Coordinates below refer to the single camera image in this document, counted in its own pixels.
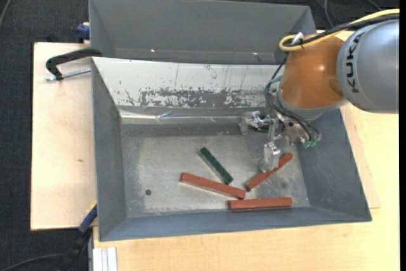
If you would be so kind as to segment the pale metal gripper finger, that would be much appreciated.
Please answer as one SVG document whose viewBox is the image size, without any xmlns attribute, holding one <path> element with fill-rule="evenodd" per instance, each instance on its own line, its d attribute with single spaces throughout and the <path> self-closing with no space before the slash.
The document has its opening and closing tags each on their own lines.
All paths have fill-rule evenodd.
<svg viewBox="0 0 406 271">
<path fill-rule="evenodd" d="M 260 117 L 260 111 L 244 112 L 241 116 L 241 121 L 239 122 L 239 130 L 243 135 L 246 135 L 249 127 L 260 129 L 265 125 L 268 126 L 269 123 L 269 118 Z"/>
<path fill-rule="evenodd" d="M 275 143 L 266 143 L 263 149 L 263 162 L 259 165 L 262 172 L 267 172 L 278 167 L 281 151 Z"/>
</svg>

